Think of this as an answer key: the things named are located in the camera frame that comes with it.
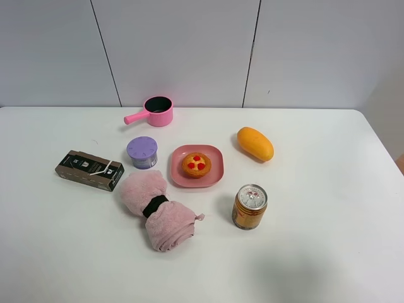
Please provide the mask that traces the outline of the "fruit tart pastry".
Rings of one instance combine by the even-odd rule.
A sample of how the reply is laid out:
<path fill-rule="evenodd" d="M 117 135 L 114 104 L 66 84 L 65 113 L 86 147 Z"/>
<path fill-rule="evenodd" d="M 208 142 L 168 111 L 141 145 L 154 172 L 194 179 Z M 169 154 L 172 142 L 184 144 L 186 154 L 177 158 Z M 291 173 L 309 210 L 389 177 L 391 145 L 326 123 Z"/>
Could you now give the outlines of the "fruit tart pastry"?
<path fill-rule="evenodd" d="M 203 153 L 189 153 L 182 160 L 182 170 L 188 177 L 199 179 L 211 170 L 211 160 Z"/>

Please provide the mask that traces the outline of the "pink square plate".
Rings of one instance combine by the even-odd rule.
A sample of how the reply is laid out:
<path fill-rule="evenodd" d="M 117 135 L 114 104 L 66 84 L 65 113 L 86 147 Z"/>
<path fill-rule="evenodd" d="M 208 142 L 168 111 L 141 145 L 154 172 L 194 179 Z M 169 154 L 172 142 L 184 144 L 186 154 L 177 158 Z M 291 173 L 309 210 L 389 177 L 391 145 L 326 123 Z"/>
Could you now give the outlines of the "pink square plate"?
<path fill-rule="evenodd" d="M 186 155 L 192 152 L 205 154 L 212 164 L 212 168 L 206 176 L 195 179 L 186 175 L 182 169 L 182 161 Z M 182 145 L 171 154 L 170 176 L 174 183 L 180 187 L 203 188 L 215 185 L 224 175 L 223 155 L 221 151 L 212 145 Z"/>

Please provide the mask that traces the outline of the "yellow mango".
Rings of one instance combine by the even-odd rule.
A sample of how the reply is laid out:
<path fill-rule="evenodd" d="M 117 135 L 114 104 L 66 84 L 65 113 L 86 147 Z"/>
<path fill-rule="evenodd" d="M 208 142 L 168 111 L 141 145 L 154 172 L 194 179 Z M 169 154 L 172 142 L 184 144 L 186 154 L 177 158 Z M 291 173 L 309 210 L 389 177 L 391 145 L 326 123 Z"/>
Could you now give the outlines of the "yellow mango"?
<path fill-rule="evenodd" d="M 250 127 L 243 127 L 238 131 L 237 142 L 245 152 L 262 162 L 270 161 L 275 154 L 272 142 Z"/>

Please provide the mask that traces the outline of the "purple lidded jar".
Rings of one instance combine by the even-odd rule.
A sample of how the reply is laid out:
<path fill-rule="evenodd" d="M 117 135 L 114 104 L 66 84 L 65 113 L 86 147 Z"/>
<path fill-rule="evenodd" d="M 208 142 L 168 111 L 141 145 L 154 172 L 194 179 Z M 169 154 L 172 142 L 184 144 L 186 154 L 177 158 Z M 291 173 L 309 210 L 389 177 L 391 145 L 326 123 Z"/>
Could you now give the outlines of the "purple lidded jar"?
<path fill-rule="evenodd" d="M 126 148 L 133 166 L 137 169 L 150 169 L 158 161 L 157 142 L 148 136 L 140 136 L 131 140 Z"/>

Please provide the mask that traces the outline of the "pink toy saucepan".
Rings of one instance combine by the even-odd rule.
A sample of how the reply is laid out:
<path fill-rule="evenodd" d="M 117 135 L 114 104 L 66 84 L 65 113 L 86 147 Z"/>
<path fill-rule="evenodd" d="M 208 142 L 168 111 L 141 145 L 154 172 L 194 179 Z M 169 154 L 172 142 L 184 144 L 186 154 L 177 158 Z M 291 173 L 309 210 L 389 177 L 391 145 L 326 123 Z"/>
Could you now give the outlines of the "pink toy saucepan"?
<path fill-rule="evenodd" d="M 124 117 L 126 125 L 146 119 L 154 127 L 164 127 L 173 120 L 173 103 L 171 99 L 162 96 L 149 98 L 144 102 L 143 110 L 139 113 Z"/>

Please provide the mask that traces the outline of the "gold drink can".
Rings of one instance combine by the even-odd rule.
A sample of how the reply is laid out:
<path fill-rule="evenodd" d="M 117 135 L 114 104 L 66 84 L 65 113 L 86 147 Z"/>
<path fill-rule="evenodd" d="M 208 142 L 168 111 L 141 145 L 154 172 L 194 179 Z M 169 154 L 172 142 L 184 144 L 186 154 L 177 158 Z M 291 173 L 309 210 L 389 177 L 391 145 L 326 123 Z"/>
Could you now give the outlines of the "gold drink can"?
<path fill-rule="evenodd" d="M 268 206 L 266 191 L 257 184 L 242 186 L 235 196 L 232 220 L 242 230 L 255 229 L 261 222 Z"/>

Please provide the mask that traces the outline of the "black elastic band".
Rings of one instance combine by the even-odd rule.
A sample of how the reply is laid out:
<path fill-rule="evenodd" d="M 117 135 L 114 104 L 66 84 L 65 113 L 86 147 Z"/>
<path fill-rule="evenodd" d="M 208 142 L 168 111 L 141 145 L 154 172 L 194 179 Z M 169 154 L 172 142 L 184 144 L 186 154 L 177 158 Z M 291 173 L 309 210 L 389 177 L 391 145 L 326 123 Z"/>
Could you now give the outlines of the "black elastic band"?
<path fill-rule="evenodd" d="M 156 196 L 150 200 L 143 210 L 143 216 L 148 218 L 152 213 L 155 213 L 159 206 L 164 202 L 168 201 L 167 197 L 164 195 Z"/>

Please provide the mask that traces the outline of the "pink rolled towel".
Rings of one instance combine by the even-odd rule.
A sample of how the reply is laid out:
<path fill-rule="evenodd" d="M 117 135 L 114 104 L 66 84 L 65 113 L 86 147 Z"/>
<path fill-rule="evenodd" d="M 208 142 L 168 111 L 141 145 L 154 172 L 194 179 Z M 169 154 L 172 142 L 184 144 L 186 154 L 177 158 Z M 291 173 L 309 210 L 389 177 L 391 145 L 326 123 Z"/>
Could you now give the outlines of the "pink rolled towel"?
<path fill-rule="evenodd" d="M 148 218 L 143 216 L 143 210 L 152 198 L 167 197 L 167 181 L 159 170 L 131 173 L 121 184 L 120 194 L 128 210 L 145 219 L 151 246 L 159 252 L 169 251 L 192 237 L 195 222 L 205 218 L 204 214 L 197 215 L 182 203 L 169 199 Z"/>

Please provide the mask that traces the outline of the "dark brown carton box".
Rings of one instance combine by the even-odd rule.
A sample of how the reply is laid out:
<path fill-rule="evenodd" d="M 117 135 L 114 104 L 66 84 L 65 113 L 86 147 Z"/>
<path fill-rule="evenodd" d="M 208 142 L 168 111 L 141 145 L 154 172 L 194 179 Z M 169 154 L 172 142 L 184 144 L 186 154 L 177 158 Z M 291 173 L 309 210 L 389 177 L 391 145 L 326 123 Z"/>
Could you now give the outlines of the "dark brown carton box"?
<path fill-rule="evenodd" d="M 66 180 L 112 192 L 124 174 L 123 164 L 71 150 L 55 168 Z"/>

